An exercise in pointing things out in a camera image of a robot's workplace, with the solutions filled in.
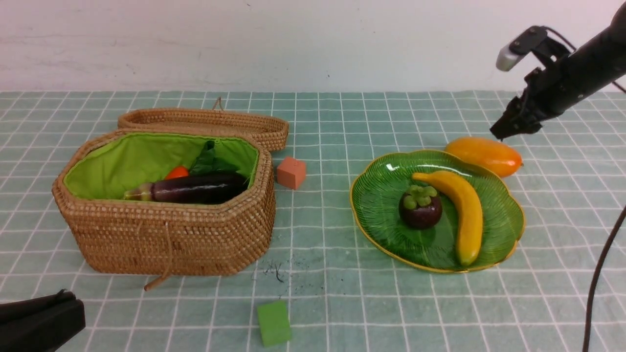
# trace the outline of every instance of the red pepper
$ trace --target red pepper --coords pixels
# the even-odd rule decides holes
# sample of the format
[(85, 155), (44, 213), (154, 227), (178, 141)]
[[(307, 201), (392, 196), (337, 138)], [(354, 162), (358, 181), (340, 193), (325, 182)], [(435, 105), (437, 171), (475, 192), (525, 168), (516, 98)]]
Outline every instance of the red pepper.
[(184, 166), (177, 166), (170, 171), (165, 177), (166, 180), (177, 179), (179, 177), (189, 176), (189, 171)]

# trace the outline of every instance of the green basket lining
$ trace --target green basket lining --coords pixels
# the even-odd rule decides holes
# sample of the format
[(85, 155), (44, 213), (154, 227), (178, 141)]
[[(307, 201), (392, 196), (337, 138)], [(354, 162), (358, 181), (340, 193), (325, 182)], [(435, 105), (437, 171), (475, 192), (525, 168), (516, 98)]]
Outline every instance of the green basket lining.
[(163, 180), (179, 165), (190, 168), (209, 140), (215, 142), (216, 157), (230, 162), (239, 174), (250, 178), (250, 188), (259, 151), (247, 141), (147, 132), (128, 133), (93, 150), (70, 169), (63, 183), (77, 198), (122, 199), (127, 190)]

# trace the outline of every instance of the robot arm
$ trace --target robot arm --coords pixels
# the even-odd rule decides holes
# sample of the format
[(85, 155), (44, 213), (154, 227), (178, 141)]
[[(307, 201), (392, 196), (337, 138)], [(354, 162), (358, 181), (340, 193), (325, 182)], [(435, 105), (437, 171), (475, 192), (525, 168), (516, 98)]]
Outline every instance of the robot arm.
[(545, 69), (525, 76), (521, 97), (514, 97), (490, 128), (499, 140), (538, 132), (542, 121), (559, 117), (626, 74), (626, 3), (607, 28), (574, 52), (548, 37), (549, 31), (532, 26), (500, 51), (496, 67), (501, 71), (510, 71), (529, 53)]

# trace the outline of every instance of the orange cube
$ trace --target orange cube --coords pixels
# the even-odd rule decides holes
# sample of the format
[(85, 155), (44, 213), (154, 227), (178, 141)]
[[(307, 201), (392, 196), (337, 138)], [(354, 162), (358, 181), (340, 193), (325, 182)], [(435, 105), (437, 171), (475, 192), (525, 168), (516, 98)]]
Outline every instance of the orange cube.
[(307, 165), (300, 160), (286, 157), (276, 169), (276, 178), (279, 184), (290, 188), (298, 189), (307, 177)]

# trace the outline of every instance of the foam block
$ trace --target foam block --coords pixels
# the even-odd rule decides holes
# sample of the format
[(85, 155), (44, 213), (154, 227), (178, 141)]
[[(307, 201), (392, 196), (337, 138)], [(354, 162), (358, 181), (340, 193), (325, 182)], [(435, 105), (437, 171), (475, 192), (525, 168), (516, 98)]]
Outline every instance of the foam block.
[(278, 165), (276, 174), (279, 184), (290, 189), (298, 189), (307, 177), (307, 165), (300, 160), (286, 157)]
[(286, 343), (291, 339), (291, 325), (284, 300), (266, 303), (257, 308), (263, 346)]

